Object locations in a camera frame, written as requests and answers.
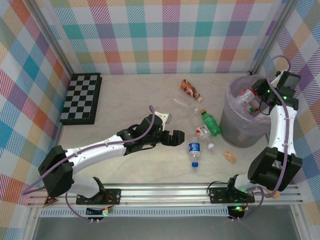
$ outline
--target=green bottle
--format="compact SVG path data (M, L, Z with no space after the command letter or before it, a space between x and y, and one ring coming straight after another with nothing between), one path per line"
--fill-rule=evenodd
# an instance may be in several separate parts
M220 127L217 124L216 120L212 117L211 114L207 113L206 110L201 110L202 119L205 125L208 127L212 136L217 136L221 133Z

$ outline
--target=white floor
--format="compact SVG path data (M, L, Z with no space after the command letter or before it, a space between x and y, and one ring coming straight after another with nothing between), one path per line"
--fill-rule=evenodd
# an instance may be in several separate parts
M140 124L150 114L149 105L160 113L172 114L166 130L182 130L185 142L176 147L160 143L151 150L136 152L92 165L80 174L98 177L103 183L207 183L227 181L235 174L245 174L252 160L267 146L262 137L254 146L241 149L227 144L221 136L212 137L215 144L209 152L203 144L198 168L192 168L188 144L194 130L185 111L172 104L176 96L185 96L191 103L197 101L180 89L183 79L189 80L203 96L198 104L220 122L224 108L227 84L243 73L225 74L144 74L103 75L98 109L94 125L64 126L59 144L64 149L83 147L102 141L133 124ZM236 157L229 163L224 151Z

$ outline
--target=black and white checkered board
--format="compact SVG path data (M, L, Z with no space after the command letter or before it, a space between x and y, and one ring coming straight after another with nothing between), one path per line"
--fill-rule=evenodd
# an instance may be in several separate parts
M95 123L101 80L100 73L72 75L60 119L63 125Z

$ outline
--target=blue label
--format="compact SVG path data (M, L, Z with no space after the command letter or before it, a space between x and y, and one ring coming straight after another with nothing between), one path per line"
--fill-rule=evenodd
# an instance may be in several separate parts
M189 152L191 151L198 151L200 152L200 143L192 142L189 144Z

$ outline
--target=trash can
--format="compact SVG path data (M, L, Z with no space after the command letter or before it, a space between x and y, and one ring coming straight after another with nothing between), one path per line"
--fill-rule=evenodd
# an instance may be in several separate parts
M256 120L235 98L263 76L243 76L232 81L226 88L224 108L220 120L222 138L238 148L254 145L264 134L270 132L271 120L265 116Z

